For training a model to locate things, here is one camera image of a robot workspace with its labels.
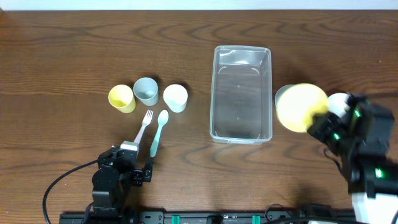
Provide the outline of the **yellow plastic cup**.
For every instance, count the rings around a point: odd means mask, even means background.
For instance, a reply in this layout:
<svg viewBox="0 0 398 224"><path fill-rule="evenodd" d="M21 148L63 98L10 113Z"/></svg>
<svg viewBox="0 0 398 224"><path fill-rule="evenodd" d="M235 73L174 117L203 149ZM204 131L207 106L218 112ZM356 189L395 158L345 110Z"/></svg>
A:
<svg viewBox="0 0 398 224"><path fill-rule="evenodd" d="M132 89L127 85L116 85L108 93L109 103L122 113L131 113L136 109Z"/></svg>

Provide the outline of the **yellow plastic bowl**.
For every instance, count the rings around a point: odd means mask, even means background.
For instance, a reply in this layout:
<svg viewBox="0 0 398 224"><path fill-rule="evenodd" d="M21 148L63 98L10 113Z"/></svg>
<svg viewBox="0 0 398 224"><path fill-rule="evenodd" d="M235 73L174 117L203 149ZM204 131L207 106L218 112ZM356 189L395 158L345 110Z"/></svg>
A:
<svg viewBox="0 0 398 224"><path fill-rule="evenodd" d="M326 114L329 102L318 86L300 83L289 88L280 98L276 114L280 123L296 133L306 133L316 114Z"/></svg>

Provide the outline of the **grey plastic bowl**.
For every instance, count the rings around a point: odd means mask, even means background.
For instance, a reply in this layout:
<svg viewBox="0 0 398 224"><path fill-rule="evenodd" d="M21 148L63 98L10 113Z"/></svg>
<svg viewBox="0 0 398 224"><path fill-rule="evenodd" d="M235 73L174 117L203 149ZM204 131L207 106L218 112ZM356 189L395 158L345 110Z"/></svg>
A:
<svg viewBox="0 0 398 224"><path fill-rule="evenodd" d="M275 94L275 108L278 108L279 100L281 96L289 89L293 87L293 85L284 85L281 87Z"/></svg>

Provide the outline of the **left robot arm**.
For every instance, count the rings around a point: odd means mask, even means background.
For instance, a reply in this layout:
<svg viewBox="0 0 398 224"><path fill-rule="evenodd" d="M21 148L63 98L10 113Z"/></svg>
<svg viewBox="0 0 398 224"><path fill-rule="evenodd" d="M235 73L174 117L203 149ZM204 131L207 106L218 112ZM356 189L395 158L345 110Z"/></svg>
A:
<svg viewBox="0 0 398 224"><path fill-rule="evenodd" d="M98 170L92 177L93 216L105 219L127 218L125 208L132 187L141 187L152 179L154 158L149 156L145 166L136 167L137 152L112 146L100 154Z"/></svg>

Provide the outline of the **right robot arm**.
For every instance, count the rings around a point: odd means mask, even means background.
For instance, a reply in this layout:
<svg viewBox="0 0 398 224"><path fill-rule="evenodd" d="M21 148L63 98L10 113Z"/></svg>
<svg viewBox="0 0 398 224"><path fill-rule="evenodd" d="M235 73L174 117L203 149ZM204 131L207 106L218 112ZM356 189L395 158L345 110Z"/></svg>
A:
<svg viewBox="0 0 398 224"><path fill-rule="evenodd" d="M372 103L357 103L339 117L316 114L309 135L341 159L356 220L397 223L397 163L388 159L394 115Z"/></svg>

